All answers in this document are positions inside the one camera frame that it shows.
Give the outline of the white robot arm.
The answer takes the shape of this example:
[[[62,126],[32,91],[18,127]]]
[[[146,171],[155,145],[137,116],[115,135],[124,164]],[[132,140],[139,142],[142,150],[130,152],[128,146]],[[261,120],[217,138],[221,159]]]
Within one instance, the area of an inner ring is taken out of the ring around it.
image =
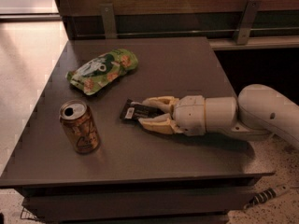
[[[163,111],[155,118],[138,120],[148,131],[187,136],[221,133],[245,141],[264,140],[275,134],[299,148],[299,106],[265,85],[248,85],[236,98],[161,96],[142,104]]]

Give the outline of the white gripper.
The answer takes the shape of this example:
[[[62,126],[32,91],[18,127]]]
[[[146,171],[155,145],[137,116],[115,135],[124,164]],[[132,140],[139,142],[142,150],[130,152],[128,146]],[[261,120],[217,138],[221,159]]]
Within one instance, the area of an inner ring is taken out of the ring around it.
[[[188,136],[205,133],[230,133],[237,124],[237,101],[234,97],[205,98],[201,95],[186,96],[179,100],[174,96],[150,97],[142,105],[162,110],[155,118],[140,118],[145,130]]]

